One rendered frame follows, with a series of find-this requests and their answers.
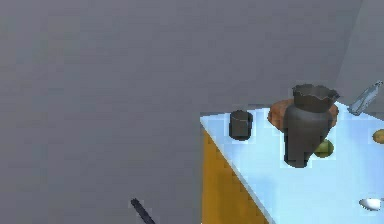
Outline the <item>clear glass bottle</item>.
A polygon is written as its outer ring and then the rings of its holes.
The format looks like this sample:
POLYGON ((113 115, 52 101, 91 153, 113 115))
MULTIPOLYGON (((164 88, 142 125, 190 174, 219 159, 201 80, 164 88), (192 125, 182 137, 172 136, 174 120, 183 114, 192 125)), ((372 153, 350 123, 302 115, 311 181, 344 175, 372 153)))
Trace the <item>clear glass bottle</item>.
POLYGON ((349 105, 348 111, 354 116, 359 116, 376 99, 379 93, 380 87, 383 85, 384 85, 384 82, 381 80, 378 80, 373 85, 365 89, 356 98, 356 100, 349 105))

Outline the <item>yellow counter with pale top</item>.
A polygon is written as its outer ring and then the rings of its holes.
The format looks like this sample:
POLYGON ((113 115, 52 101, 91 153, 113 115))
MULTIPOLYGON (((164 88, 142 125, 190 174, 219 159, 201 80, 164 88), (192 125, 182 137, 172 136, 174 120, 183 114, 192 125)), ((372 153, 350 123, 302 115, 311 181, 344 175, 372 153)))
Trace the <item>yellow counter with pale top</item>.
POLYGON ((384 224, 384 206, 359 203, 384 198, 384 144, 372 138, 384 121, 338 110, 327 136, 333 153, 305 168, 284 162, 284 136, 267 109, 253 111, 247 141, 230 137, 227 114, 201 117, 202 224, 384 224))

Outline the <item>dark grey vase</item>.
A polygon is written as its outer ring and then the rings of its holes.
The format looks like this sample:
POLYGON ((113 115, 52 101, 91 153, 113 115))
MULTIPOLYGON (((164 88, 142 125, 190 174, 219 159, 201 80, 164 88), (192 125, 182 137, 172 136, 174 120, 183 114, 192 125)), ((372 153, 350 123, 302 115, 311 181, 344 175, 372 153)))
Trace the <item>dark grey vase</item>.
POLYGON ((334 118, 330 109, 339 94, 313 84, 296 85, 292 92, 293 104, 283 117, 284 161, 294 168, 305 168, 332 128, 334 118))

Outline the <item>dark grey cup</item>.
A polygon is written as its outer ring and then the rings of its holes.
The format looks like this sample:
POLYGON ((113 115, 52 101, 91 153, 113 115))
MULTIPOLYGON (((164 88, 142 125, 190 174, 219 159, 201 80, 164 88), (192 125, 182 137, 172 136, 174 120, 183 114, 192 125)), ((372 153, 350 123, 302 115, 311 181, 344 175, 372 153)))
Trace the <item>dark grey cup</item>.
POLYGON ((251 137, 253 115, 247 111, 237 110, 230 114, 229 136, 238 141, 251 137))

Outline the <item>green apple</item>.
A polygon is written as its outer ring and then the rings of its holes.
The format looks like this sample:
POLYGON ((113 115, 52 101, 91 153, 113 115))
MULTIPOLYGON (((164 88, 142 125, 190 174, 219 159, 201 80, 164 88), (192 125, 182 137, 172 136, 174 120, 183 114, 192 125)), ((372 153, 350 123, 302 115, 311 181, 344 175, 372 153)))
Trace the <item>green apple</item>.
POLYGON ((334 152, 334 145, 331 141, 325 139, 314 151, 314 154, 319 158, 326 158, 334 152))

